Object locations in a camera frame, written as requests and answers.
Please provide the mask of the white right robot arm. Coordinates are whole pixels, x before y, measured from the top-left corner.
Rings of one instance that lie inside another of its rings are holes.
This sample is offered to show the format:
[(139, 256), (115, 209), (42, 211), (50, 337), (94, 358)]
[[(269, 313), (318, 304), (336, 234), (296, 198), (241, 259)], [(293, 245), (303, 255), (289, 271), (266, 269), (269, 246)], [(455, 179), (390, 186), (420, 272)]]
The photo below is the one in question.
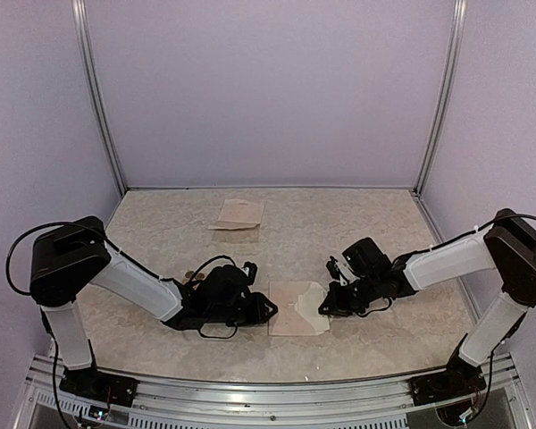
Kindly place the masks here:
[(440, 390), (456, 397), (536, 307), (536, 215), (504, 208), (481, 226), (395, 258), (366, 237), (344, 250), (341, 259), (331, 257), (327, 269), (331, 282), (318, 312), (335, 317), (366, 317), (379, 299), (392, 304), (461, 280), (478, 318), (439, 378)]

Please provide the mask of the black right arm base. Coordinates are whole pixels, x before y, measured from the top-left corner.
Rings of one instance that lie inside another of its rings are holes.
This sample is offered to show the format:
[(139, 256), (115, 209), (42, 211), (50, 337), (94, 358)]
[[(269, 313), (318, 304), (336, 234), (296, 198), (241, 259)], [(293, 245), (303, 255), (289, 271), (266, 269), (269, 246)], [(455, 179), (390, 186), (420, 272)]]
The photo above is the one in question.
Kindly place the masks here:
[(442, 371), (412, 377), (409, 387), (414, 405), (422, 406), (484, 391), (487, 383), (480, 365), (472, 366), (453, 354)]

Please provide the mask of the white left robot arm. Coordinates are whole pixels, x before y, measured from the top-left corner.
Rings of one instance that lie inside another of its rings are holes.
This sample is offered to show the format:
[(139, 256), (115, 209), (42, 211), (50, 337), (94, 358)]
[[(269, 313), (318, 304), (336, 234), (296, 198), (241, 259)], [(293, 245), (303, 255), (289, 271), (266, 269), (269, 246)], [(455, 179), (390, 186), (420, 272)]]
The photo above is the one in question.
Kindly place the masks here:
[(77, 297), (95, 286), (140, 307), (175, 331), (201, 332), (208, 324), (233, 329), (267, 323), (278, 308), (250, 288), (257, 267), (238, 267), (227, 256), (221, 266), (185, 283), (164, 278), (113, 244), (103, 222), (88, 216), (73, 223), (40, 228), (32, 247), (29, 293), (44, 313), (73, 384), (90, 398), (107, 388), (94, 368), (95, 354), (82, 321)]

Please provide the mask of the cream letter paper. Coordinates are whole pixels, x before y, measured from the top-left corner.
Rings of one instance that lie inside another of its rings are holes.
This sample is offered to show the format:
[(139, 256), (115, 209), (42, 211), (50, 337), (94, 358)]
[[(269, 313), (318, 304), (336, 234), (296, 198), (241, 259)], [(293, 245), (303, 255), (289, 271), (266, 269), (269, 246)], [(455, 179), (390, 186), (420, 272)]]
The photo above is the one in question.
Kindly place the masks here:
[(298, 296), (296, 310), (307, 321), (310, 332), (322, 334), (330, 329), (329, 317), (319, 313), (319, 306), (326, 297), (325, 289), (311, 282), (307, 290)]

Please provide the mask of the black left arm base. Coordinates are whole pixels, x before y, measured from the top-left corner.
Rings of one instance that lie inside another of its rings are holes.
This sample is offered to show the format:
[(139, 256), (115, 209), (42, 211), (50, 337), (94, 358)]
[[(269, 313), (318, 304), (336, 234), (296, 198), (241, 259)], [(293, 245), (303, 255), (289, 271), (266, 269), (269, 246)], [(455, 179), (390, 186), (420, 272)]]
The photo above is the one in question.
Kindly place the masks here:
[(102, 372), (95, 366), (80, 370), (65, 368), (59, 387), (63, 392), (84, 399), (131, 408), (137, 393), (138, 380)]

